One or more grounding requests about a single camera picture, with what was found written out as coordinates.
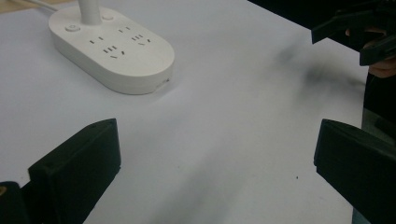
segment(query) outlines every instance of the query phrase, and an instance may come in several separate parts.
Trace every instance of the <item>electrical outlet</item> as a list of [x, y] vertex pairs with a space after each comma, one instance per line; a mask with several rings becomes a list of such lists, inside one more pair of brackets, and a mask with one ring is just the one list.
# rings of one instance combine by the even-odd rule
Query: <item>electrical outlet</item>
[[172, 75], [172, 46], [119, 12], [100, 7], [99, 24], [83, 22], [78, 7], [61, 9], [49, 19], [54, 45], [113, 91], [154, 92]]

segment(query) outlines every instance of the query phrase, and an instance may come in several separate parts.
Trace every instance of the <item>white table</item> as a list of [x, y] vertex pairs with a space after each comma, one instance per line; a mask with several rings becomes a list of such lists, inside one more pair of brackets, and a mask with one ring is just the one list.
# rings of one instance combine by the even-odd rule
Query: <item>white table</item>
[[[67, 7], [76, 3], [60, 5]], [[52, 45], [46, 9], [0, 15], [0, 181], [116, 118], [122, 166], [87, 224], [349, 224], [313, 164], [319, 125], [361, 125], [357, 52], [245, 0], [102, 0], [168, 40], [172, 80], [111, 91]]]

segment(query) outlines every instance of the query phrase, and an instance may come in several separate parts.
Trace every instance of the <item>black plastic part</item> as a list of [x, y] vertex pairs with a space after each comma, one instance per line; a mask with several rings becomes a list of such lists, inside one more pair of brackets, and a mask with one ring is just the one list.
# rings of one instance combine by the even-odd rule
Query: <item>black plastic part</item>
[[396, 223], [396, 148], [345, 123], [324, 119], [314, 164], [372, 224]]
[[21, 196], [20, 186], [15, 182], [8, 181], [0, 183], [0, 223], [30, 223]]
[[32, 223], [83, 223], [119, 169], [116, 120], [82, 129], [29, 168], [22, 190]]

